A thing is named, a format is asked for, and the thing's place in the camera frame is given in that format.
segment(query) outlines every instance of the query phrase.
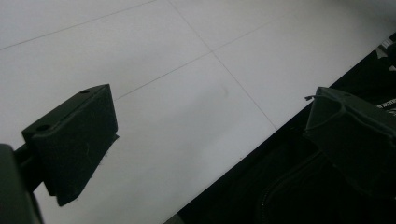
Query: black plastic part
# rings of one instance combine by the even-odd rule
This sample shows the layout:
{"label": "black plastic part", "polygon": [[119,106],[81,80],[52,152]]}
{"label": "black plastic part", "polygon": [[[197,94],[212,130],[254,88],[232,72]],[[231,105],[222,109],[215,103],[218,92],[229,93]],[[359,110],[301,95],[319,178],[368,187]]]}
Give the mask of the black plastic part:
{"label": "black plastic part", "polygon": [[[22,149],[18,158],[25,161],[26,167],[30,166],[26,158],[34,160],[49,194],[56,195],[62,206],[83,191],[117,139],[117,130],[109,85],[93,87],[77,93],[26,128],[22,135],[28,149]],[[31,180],[34,187],[36,178]]]}
{"label": "black plastic part", "polygon": [[43,223],[35,196],[23,183],[20,169],[8,145],[0,144],[0,223]]}
{"label": "black plastic part", "polygon": [[371,197],[396,196],[396,118],[343,91],[318,88],[306,132],[348,182]]}

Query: screw hole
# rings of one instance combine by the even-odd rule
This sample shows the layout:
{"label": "screw hole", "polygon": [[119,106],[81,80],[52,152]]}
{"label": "screw hole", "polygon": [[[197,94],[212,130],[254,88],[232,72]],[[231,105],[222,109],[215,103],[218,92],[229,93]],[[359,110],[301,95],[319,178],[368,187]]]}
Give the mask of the screw hole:
{"label": "screw hole", "polygon": [[44,125],[41,125],[40,127],[36,128],[36,130],[39,132],[44,132],[44,131],[48,130],[49,128],[50,128],[50,125],[44,124]]}

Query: white tile floor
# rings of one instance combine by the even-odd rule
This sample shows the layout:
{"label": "white tile floor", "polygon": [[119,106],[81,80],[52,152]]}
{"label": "white tile floor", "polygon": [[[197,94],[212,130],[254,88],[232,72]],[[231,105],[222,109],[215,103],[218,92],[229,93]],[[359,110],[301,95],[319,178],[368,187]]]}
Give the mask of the white tile floor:
{"label": "white tile floor", "polygon": [[120,140],[47,223],[164,223],[396,31],[389,0],[0,0],[0,142],[110,83]]}

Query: floor tile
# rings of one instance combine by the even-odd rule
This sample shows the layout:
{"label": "floor tile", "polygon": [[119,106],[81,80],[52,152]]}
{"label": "floor tile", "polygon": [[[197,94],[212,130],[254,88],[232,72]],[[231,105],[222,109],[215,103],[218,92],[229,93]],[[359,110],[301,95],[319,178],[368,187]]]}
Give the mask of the floor tile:
{"label": "floor tile", "polygon": [[115,107],[120,139],[78,200],[37,193],[47,223],[164,223],[275,131],[213,54]]}
{"label": "floor tile", "polygon": [[152,0],[2,0],[0,49]]}
{"label": "floor tile", "polygon": [[18,147],[76,92],[110,83],[117,99],[208,52],[166,0],[0,50],[0,141]]}
{"label": "floor tile", "polygon": [[279,128],[395,28],[344,1],[312,1],[216,54]]}
{"label": "floor tile", "polygon": [[192,28],[216,49],[303,5],[305,0],[170,0]]}

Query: tile grout line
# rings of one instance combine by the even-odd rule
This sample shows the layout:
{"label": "tile grout line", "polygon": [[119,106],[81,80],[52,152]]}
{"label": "tile grout line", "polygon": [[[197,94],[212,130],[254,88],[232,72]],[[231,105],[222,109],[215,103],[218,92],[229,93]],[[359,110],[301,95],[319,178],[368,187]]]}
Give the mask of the tile grout line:
{"label": "tile grout line", "polygon": [[235,41],[237,41],[237,40],[239,40],[239,39],[241,39],[241,38],[243,38],[243,37],[245,37],[245,36],[247,36],[247,35],[250,35],[251,33],[254,33],[254,32],[260,30],[262,27],[267,26],[268,24],[270,24],[270,23],[273,22],[273,21],[281,20],[281,19],[283,19],[283,18],[289,16],[289,14],[292,14],[292,12],[294,12],[294,11],[296,10],[296,8],[297,8],[297,7],[295,7],[294,9],[292,9],[292,10],[290,10],[290,11],[285,12],[285,14],[284,14],[283,16],[280,16],[280,17],[277,17],[277,18],[273,18],[272,20],[270,20],[270,21],[268,21],[268,22],[266,22],[266,23],[260,25],[260,26],[257,27],[256,29],[254,29],[254,30],[252,30],[252,31],[249,31],[249,32],[245,33],[244,35],[240,35],[240,36],[238,36],[237,38],[231,40],[230,42],[225,43],[225,44],[223,44],[223,45],[221,45],[221,46],[219,46],[219,47],[213,49],[212,51],[216,51],[216,50],[221,49],[221,48],[223,48],[223,47],[225,47],[225,46],[227,46],[227,45],[230,45],[230,44],[232,44],[233,42],[235,42]]}
{"label": "tile grout line", "polygon": [[90,23],[90,22],[92,22],[92,21],[98,21],[98,20],[101,20],[101,19],[103,19],[103,18],[106,18],[106,17],[109,17],[109,16],[113,16],[113,15],[119,14],[119,13],[121,13],[121,12],[125,12],[125,11],[128,11],[128,10],[131,10],[131,9],[133,9],[133,8],[135,8],[135,7],[142,7],[143,5],[150,4],[150,3],[153,3],[153,2],[156,2],[156,1],[158,1],[158,0],[151,0],[151,1],[148,1],[148,2],[146,2],[146,3],[142,3],[142,4],[140,4],[140,5],[137,5],[137,6],[127,7],[127,8],[125,8],[125,9],[122,9],[122,10],[115,11],[115,12],[112,12],[112,13],[110,13],[110,14],[107,14],[107,15],[105,15],[105,16],[101,16],[101,17],[92,19],[92,20],[90,20],[90,21],[84,21],[84,22],[82,22],[82,23],[79,23],[79,24],[76,24],[76,25],[72,25],[72,26],[63,28],[63,29],[58,30],[58,31],[54,31],[54,32],[51,32],[51,33],[48,33],[48,34],[45,34],[45,35],[40,35],[40,36],[31,38],[31,39],[28,39],[28,40],[24,40],[24,41],[22,41],[22,42],[20,42],[20,43],[13,44],[13,45],[4,47],[4,48],[2,48],[2,49],[9,49],[9,48],[12,48],[12,47],[16,47],[16,46],[18,46],[18,45],[25,44],[25,43],[27,43],[27,42],[30,42],[30,41],[39,39],[39,38],[44,37],[44,36],[47,36],[47,35],[54,35],[54,34],[57,34],[57,33],[62,32],[62,31],[65,31],[65,30],[68,30],[68,29],[72,29],[72,28],[78,27],[78,26],[80,26],[80,25],[84,25],[84,24]]}
{"label": "tile grout line", "polygon": [[173,70],[170,71],[170,72],[167,72],[166,74],[164,74],[164,75],[162,75],[162,76],[160,76],[160,77],[156,77],[155,79],[152,79],[150,82],[148,82],[148,83],[146,83],[146,84],[144,84],[144,85],[142,85],[142,86],[139,86],[139,87],[137,87],[136,89],[134,89],[134,90],[132,90],[132,91],[128,91],[127,93],[123,94],[122,96],[118,97],[117,99],[115,99],[115,100],[113,100],[113,101],[116,102],[116,101],[118,101],[119,99],[121,99],[121,98],[123,98],[123,97],[125,97],[125,96],[127,96],[127,95],[129,95],[129,94],[131,94],[131,93],[133,93],[134,91],[138,91],[138,90],[142,89],[143,87],[147,86],[148,84],[150,84],[150,83],[152,83],[152,82],[154,82],[154,81],[156,81],[156,80],[158,80],[158,79],[160,79],[160,78],[163,78],[163,77],[165,77],[165,76],[167,76],[167,75],[169,75],[169,74],[175,72],[176,70],[178,70],[178,69],[180,69],[180,68],[182,68],[182,67],[184,67],[184,66],[187,66],[187,65],[189,65],[190,63],[193,63],[193,62],[195,62],[195,61],[197,61],[197,60],[199,60],[199,59],[201,59],[201,58],[203,58],[203,57],[205,57],[206,55],[211,54],[211,53],[212,53],[212,52],[205,53],[205,54],[203,54],[203,55],[197,57],[196,59],[191,60],[191,61],[189,61],[189,62],[187,62],[187,63],[181,65],[180,67],[173,69]]}
{"label": "tile grout line", "polygon": [[176,12],[180,15],[180,17],[184,20],[184,22],[186,22],[186,23],[190,26],[190,28],[195,32],[195,34],[196,34],[196,35],[201,39],[201,41],[207,46],[207,48],[210,49],[210,52],[208,52],[207,54],[213,53],[213,55],[214,55],[214,56],[216,57],[216,59],[221,63],[221,65],[227,70],[227,72],[230,74],[230,76],[231,76],[231,77],[236,81],[236,83],[242,88],[242,90],[243,90],[243,91],[245,92],[245,94],[250,98],[250,100],[260,109],[260,111],[264,114],[264,116],[268,119],[268,121],[270,121],[271,125],[275,128],[275,130],[277,130],[277,127],[275,126],[275,124],[268,118],[268,116],[264,113],[264,111],[262,111],[262,109],[259,107],[259,105],[256,103],[256,101],[253,100],[253,98],[252,98],[251,95],[247,92],[247,90],[245,90],[245,88],[241,85],[241,83],[235,78],[235,76],[230,72],[230,70],[225,66],[225,64],[221,61],[221,59],[218,57],[218,55],[214,52],[214,51],[217,50],[217,49],[220,49],[220,48],[222,48],[222,47],[224,47],[224,46],[226,46],[226,45],[232,44],[234,41],[236,41],[236,40],[238,40],[238,39],[240,39],[240,38],[242,38],[242,37],[244,37],[244,36],[246,36],[246,35],[249,35],[249,34],[255,32],[255,31],[259,30],[259,29],[261,29],[263,26],[267,25],[267,24],[270,23],[271,21],[274,21],[275,19],[273,19],[273,20],[271,20],[271,21],[268,21],[267,23],[265,23],[265,24],[259,26],[257,29],[254,29],[254,30],[252,30],[252,31],[250,31],[250,32],[248,32],[248,33],[246,33],[246,34],[244,34],[244,35],[241,35],[241,36],[237,37],[237,38],[234,39],[233,41],[231,41],[231,42],[229,42],[229,43],[227,43],[227,44],[224,44],[224,45],[220,46],[220,47],[217,48],[217,49],[212,49],[212,48],[210,48],[210,47],[206,44],[206,42],[201,38],[201,36],[198,34],[198,32],[190,25],[190,23],[183,17],[183,15],[181,15],[181,13],[177,10],[177,8],[176,8],[169,0],[167,0],[167,1],[168,1],[168,3],[169,3],[170,5],[172,5],[172,7],[175,9],[175,11],[176,11]]}
{"label": "tile grout line", "polygon": [[218,57],[218,55],[216,53],[213,53],[213,55],[215,55],[215,57],[218,59],[218,61],[223,65],[223,67],[227,70],[227,72],[230,74],[230,76],[236,81],[236,83],[238,83],[238,85],[242,88],[242,90],[245,92],[245,94],[250,98],[250,100],[254,103],[254,105],[256,105],[260,111],[264,114],[264,116],[268,119],[268,121],[270,121],[270,123],[272,124],[272,126],[275,128],[275,130],[277,131],[277,127],[275,126],[275,124],[268,118],[268,116],[264,113],[264,111],[262,110],[262,108],[257,104],[257,102],[253,99],[253,97],[251,97],[251,95],[248,93],[248,91],[242,86],[242,84],[238,81],[238,79],[236,79],[236,77],[230,72],[230,70],[225,66],[225,64],[221,61],[221,59]]}
{"label": "tile grout line", "polygon": [[198,36],[198,38],[199,38],[199,39],[205,44],[205,46],[210,50],[209,53],[213,52],[212,48],[210,48],[210,47],[206,44],[206,42],[201,38],[201,36],[198,34],[198,32],[197,32],[197,31],[191,26],[191,24],[186,20],[186,18],[184,18],[184,16],[181,15],[181,13],[177,10],[177,8],[175,7],[175,5],[173,5],[173,4],[170,2],[170,0],[166,0],[166,1],[173,7],[173,9],[174,9],[174,10],[177,12],[177,14],[180,16],[180,18],[183,19],[183,21],[186,22],[186,23],[189,25],[190,29],[192,29],[192,30],[195,32],[195,34]]}

